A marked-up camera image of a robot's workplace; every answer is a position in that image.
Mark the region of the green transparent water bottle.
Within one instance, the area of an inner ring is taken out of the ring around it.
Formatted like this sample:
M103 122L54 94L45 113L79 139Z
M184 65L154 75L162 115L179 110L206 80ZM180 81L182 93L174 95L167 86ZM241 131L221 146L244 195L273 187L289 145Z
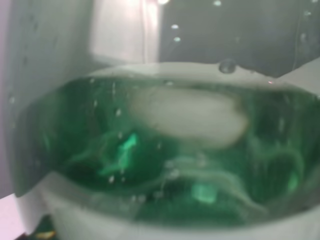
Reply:
M13 0L28 240L317 240L317 0Z

